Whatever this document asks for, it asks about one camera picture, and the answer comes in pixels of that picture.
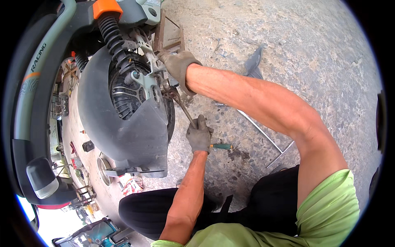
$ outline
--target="wrench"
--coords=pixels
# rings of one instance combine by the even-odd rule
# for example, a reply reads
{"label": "wrench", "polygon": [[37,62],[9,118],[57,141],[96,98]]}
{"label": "wrench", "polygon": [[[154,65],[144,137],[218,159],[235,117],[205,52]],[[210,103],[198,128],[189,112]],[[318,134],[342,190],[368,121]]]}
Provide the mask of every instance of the wrench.
{"label": "wrench", "polygon": [[185,115],[188,118],[188,120],[191,122],[193,128],[195,128],[196,130],[198,129],[198,127],[196,126],[195,122],[193,121],[193,118],[191,117],[191,115],[189,115],[188,110],[186,109],[183,101],[181,100],[180,94],[178,93],[177,89],[169,89],[169,90],[167,90],[163,94],[163,98],[173,99],[175,102],[177,102],[177,104],[181,107],[181,109],[185,113]]}

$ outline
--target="gloved hand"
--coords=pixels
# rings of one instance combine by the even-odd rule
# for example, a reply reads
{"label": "gloved hand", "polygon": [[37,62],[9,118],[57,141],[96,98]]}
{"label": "gloved hand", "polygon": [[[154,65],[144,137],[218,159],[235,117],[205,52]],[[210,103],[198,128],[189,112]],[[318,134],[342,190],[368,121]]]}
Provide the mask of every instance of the gloved hand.
{"label": "gloved hand", "polygon": [[180,83],[180,88],[187,95],[194,96],[196,93],[192,92],[185,86],[186,68],[193,63],[201,65],[201,62],[196,60],[190,51],[181,51],[177,55],[172,55],[162,51],[158,54],[158,58],[165,64],[166,69],[171,76]]}
{"label": "gloved hand", "polygon": [[207,127],[206,120],[202,114],[194,121],[197,130],[193,128],[192,124],[189,124],[185,135],[192,147],[192,153],[198,150],[210,153],[211,136],[214,129]]}

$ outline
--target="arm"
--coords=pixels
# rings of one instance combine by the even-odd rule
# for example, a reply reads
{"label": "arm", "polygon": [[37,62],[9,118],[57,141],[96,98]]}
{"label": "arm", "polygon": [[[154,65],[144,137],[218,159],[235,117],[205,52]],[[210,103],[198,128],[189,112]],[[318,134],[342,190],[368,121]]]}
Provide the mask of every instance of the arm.
{"label": "arm", "polygon": [[203,205],[203,181],[207,155],[210,153],[212,128],[206,126],[203,115],[194,119],[197,129],[189,124],[186,138],[194,154],[173,204],[167,213],[165,228],[159,239],[185,245],[192,234],[196,219]]}
{"label": "arm", "polygon": [[324,179],[347,169],[343,154],[318,112],[288,89],[198,64],[188,66],[185,78],[191,91],[242,110],[263,125],[295,140],[301,157],[298,208]]}
{"label": "arm", "polygon": [[188,171],[167,213],[166,225],[159,239],[185,245],[191,237],[203,205],[204,169],[208,153],[195,151]]}

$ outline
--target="concrete floor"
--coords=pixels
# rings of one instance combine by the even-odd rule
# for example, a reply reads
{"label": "concrete floor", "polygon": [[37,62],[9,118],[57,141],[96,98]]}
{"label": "concrete floor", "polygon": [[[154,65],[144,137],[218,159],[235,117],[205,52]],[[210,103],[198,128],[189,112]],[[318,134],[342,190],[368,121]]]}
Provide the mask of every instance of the concrete floor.
{"label": "concrete floor", "polygon": [[[318,110],[354,173],[359,206],[363,210],[372,175],[381,159],[375,131],[377,93],[381,85],[369,43],[347,7],[335,0],[166,0],[162,6],[167,16],[183,25],[186,49],[205,66],[242,74],[249,55],[265,44],[260,64],[264,79],[283,85]],[[218,40],[220,47],[215,51]],[[203,114],[207,125],[214,128],[213,143],[222,141],[236,147],[233,152],[212,151],[205,174],[207,193],[234,194],[230,211],[242,209],[254,183],[278,165],[299,164],[296,145],[292,145],[267,169],[279,152],[240,113],[230,107],[215,106],[203,96],[185,98],[191,115]],[[168,149],[168,176],[144,177],[145,190],[174,187],[192,159],[185,138],[188,120],[180,107],[176,107],[176,116]],[[83,129],[78,120],[67,124],[76,123],[78,126],[70,131]],[[262,128],[282,150],[292,141]],[[88,135],[81,141],[89,140]],[[81,159],[91,167],[90,178],[101,210],[122,225],[117,215],[117,202],[122,198],[119,185],[113,183],[107,188],[98,180],[97,172],[92,169],[96,167],[97,155],[96,150],[92,157]],[[134,246],[149,246],[151,242],[139,234],[134,234],[134,239]]]}

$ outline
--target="black mudguard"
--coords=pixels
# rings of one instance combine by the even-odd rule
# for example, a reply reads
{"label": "black mudguard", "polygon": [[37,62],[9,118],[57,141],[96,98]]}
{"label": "black mudguard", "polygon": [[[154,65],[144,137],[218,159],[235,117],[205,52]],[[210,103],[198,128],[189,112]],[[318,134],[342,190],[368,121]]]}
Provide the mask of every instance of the black mudguard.
{"label": "black mudguard", "polygon": [[106,47],[89,60],[78,88],[81,122],[92,142],[115,161],[118,168],[140,167],[145,177],[167,176],[167,114],[163,101],[144,101],[128,119],[122,120],[109,94],[111,56]]}

